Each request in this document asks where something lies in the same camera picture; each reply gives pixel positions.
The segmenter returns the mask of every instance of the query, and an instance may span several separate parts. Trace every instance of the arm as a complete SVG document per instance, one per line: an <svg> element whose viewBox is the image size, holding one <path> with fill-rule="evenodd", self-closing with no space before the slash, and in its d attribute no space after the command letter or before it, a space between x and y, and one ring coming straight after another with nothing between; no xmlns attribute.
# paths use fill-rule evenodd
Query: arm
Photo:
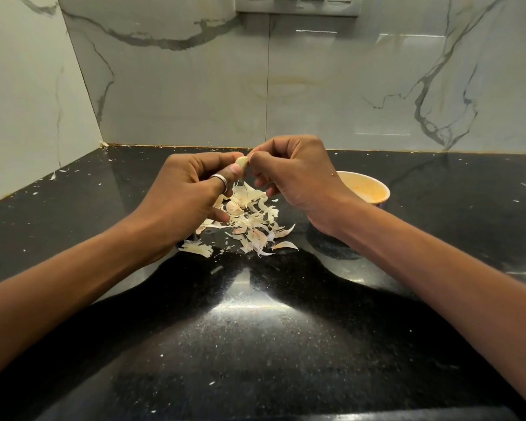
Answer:
<svg viewBox="0 0 526 421"><path fill-rule="evenodd" d="M248 156L268 196L280 191L320 231L409 287L526 399L526 285L366 204L341 182L316 137L276 137Z"/></svg>
<svg viewBox="0 0 526 421"><path fill-rule="evenodd" d="M205 218L227 222L212 207L241 175L241 153L172 155L140 206L106 232L0 283L0 371L66 318L135 270L159 260Z"/></svg>

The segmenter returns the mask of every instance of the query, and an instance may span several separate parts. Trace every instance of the fingernail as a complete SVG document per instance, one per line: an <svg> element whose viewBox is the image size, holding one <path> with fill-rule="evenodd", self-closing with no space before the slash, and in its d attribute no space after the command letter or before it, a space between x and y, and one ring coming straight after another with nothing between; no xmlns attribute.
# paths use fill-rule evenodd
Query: fingernail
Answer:
<svg viewBox="0 0 526 421"><path fill-rule="evenodd" d="M239 166L238 164L230 164L230 165L228 166L228 168L229 168L230 171L233 172L235 175L241 174L241 172L242 172L242 167Z"/></svg>

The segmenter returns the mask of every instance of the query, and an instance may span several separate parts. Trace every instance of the wall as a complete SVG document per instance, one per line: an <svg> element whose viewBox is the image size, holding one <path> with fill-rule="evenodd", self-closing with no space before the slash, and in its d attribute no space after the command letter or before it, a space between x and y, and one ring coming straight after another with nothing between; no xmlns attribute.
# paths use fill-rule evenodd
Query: wall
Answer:
<svg viewBox="0 0 526 421"><path fill-rule="evenodd" d="M60 3L109 142L526 152L526 0L364 0L356 20Z"/></svg>
<svg viewBox="0 0 526 421"><path fill-rule="evenodd" d="M0 0L0 198L100 140L57 0Z"/></svg>

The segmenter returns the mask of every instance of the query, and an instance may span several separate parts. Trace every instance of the white marble tile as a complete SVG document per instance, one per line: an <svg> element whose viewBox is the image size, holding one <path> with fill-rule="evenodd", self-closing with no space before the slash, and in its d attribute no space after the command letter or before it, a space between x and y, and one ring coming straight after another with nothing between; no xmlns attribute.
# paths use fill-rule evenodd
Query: white marble tile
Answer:
<svg viewBox="0 0 526 421"><path fill-rule="evenodd" d="M364 0L271 18L267 138L328 148L526 151L526 0Z"/></svg>
<svg viewBox="0 0 526 421"><path fill-rule="evenodd" d="M0 198L100 140L57 0L0 0Z"/></svg>
<svg viewBox="0 0 526 421"><path fill-rule="evenodd" d="M60 0L105 141L265 139L269 17L233 0Z"/></svg>

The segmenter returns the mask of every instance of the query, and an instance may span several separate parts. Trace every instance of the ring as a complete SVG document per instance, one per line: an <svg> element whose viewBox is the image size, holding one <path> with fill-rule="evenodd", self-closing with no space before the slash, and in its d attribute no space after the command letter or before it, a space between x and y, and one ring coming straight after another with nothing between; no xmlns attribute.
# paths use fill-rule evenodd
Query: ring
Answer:
<svg viewBox="0 0 526 421"><path fill-rule="evenodd" d="M213 174L212 176L210 176L209 178L212 178L212 177L217 177L219 178L220 180L222 180L222 183L224 183L224 190L222 191L223 194L225 194L226 192L228 192L228 180L226 180L224 178L224 176L220 175L220 174Z"/></svg>

